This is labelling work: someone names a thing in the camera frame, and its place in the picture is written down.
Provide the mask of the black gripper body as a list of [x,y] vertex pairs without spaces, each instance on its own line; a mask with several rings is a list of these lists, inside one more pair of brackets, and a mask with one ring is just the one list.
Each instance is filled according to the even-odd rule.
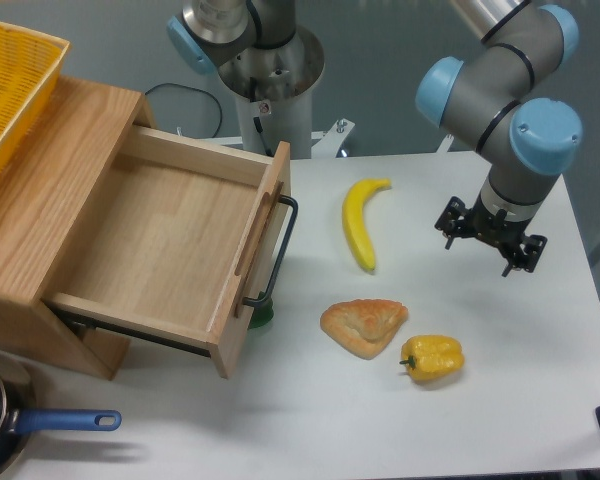
[[468,216],[472,236],[494,248],[517,247],[522,242],[528,221],[516,222],[506,219],[506,211],[496,214],[489,212],[484,205],[476,205]]

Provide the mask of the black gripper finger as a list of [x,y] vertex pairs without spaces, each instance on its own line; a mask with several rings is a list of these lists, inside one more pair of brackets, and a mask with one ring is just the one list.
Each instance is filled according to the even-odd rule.
[[452,196],[434,224],[446,239],[445,249],[450,249],[455,239],[473,237],[472,210],[458,197]]
[[548,239],[542,235],[523,234],[519,239],[501,243],[499,252],[507,262],[501,276],[507,277],[512,271],[533,273],[547,241]]

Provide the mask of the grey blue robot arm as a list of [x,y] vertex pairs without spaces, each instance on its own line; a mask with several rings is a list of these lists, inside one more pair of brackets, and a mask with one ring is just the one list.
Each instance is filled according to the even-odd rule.
[[[527,235],[582,140],[567,104],[532,98],[579,42],[573,16],[529,1],[457,1],[484,45],[470,63],[437,61],[421,80],[417,110],[490,163],[472,206],[452,199],[436,222],[448,241],[474,238],[499,251],[508,270],[533,271],[546,240]],[[292,1],[187,1],[166,25],[181,58],[217,74],[233,93],[244,147],[270,154],[280,142],[311,154],[312,93],[324,71],[318,39],[300,26]]]

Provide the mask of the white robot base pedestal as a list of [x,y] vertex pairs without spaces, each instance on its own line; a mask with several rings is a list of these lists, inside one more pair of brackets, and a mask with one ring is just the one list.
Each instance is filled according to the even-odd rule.
[[318,38],[299,26],[285,45],[250,47],[219,68],[220,80],[234,95],[245,150],[269,155],[284,141],[293,159],[346,154],[353,121],[340,118],[322,132],[313,127],[313,93],[324,66]]

